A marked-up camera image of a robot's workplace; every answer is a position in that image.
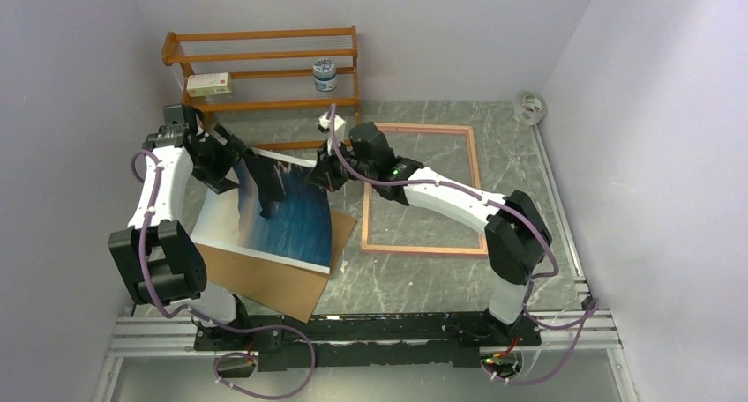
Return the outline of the pink picture frame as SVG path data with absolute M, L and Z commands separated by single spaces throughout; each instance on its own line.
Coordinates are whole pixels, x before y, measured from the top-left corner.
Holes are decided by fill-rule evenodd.
M 467 158 L 469 162 L 469 171 L 471 174 L 472 186 L 474 188 L 481 187 L 480 173 L 477 162 L 477 151 L 475 146 L 475 133 L 474 129 L 471 126 L 415 123 L 377 123 L 377 127 L 380 131 L 383 132 L 393 131 L 404 133 L 447 134 L 460 135 L 464 137 L 467 143 Z M 458 257 L 479 257 L 488 255 L 487 242 L 483 235 L 478 236 L 478 246 L 476 248 L 374 244 L 370 241 L 371 200 L 372 188 L 369 184 L 365 184 L 363 186 L 363 216 L 361 233 L 361 249 L 364 252 L 413 254 L 418 256 L 434 255 Z

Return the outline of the mountain landscape photo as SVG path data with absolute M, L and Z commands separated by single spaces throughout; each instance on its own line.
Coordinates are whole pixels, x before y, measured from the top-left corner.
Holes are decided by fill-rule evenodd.
M 236 189 L 206 193 L 192 241 L 330 273 L 332 214 L 327 192 L 306 181 L 313 167 L 311 160 L 255 149 L 229 171 Z

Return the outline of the clear acrylic sheet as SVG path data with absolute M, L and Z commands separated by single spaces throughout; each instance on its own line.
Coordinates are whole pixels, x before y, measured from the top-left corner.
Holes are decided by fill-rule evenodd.
M 424 173 L 416 175 L 418 179 L 434 179 L 439 182 L 438 186 L 429 184 L 417 184 L 407 188 L 407 194 L 415 197 L 417 208 L 428 209 L 460 224 L 470 227 L 479 235 L 483 235 L 485 221 L 479 215 L 486 212 L 486 207 L 481 200 L 485 192 L 480 188 L 472 186 L 472 180 L 468 186 L 468 193 L 449 187 L 449 179 L 444 178 L 432 169 L 427 168 Z M 453 244 L 441 242 L 436 246 L 429 247 L 457 247 Z

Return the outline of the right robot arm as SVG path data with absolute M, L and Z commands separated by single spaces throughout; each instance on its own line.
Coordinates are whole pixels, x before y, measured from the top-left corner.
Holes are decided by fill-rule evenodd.
M 326 140 L 307 181 L 331 192 L 349 180 L 366 182 L 385 200 L 436 212 L 483 235 L 497 276 L 484 329 L 493 343 L 509 343 L 519 332 L 535 267 L 551 255 L 552 237 L 530 196 L 478 190 L 398 156 L 374 123 L 353 127 L 345 144 L 345 127 L 338 115 L 318 119 Z

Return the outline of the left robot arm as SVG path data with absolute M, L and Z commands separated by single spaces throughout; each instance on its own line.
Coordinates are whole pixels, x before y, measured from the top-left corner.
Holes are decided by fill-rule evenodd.
M 205 115 L 190 105 L 163 109 L 164 123 L 132 157 L 146 170 L 142 190 L 125 229 L 112 233 L 108 248 L 131 299 L 155 307 L 164 317 L 180 313 L 218 328 L 231 349 L 245 347 L 252 325 L 241 299 L 208 281 L 206 263 L 181 222 L 186 185 L 194 177 L 214 194 L 238 188 L 229 172 L 252 151 L 219 127 L 204 129 Z

